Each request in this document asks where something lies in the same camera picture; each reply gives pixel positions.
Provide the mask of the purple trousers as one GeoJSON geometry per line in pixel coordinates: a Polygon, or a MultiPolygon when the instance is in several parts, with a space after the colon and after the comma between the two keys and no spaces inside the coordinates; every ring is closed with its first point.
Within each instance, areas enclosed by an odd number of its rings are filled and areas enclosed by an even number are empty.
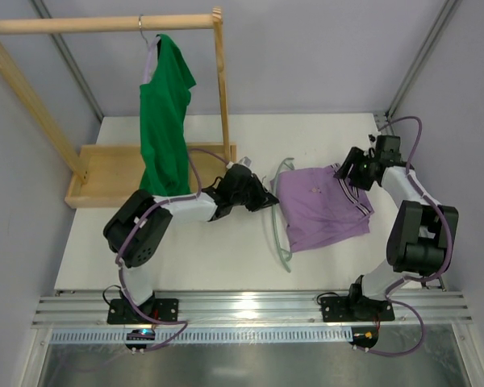
{"type": "Polygon", "coordinates": [[[292,253],[304,252],[370,233],[374,209],[362,189],[335,178],[340,164],[281,169],[270,182],[286,221],[292,253]]]}

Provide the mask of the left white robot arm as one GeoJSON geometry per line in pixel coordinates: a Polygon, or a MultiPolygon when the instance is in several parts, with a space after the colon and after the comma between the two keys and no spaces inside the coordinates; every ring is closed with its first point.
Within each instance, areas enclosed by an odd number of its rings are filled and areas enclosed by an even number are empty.
{"type": "Polygon", "coordinates": [[[173,223],[208,223],[228,216],[237,206],[257,212],[277,205],[258,176],[245,164],[234,163],[214,183],[196,194],[154,196],[134,192],[103,229],[118,267],[119,299],[137,318],[156,321],[156,298],[144,265],[155,255],[173,223]]]}

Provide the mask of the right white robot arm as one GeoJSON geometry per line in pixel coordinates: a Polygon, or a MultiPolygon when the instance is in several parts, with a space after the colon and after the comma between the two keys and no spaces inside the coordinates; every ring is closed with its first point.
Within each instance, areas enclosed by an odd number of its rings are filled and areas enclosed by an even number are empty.
{"type": "Polygon", "coordinates": [[[359,276],[336,307],[323,305],[339,320],[372,321],[390,313],[390,295],[409,282],[427,283],[450,264],[459,214],[438,202],[419,182],[398,136],[380,135],[368,150],[353,147],[335,178],[351,194],[382,187],[398,208],[386,243],[386,258],[359,276]]]}

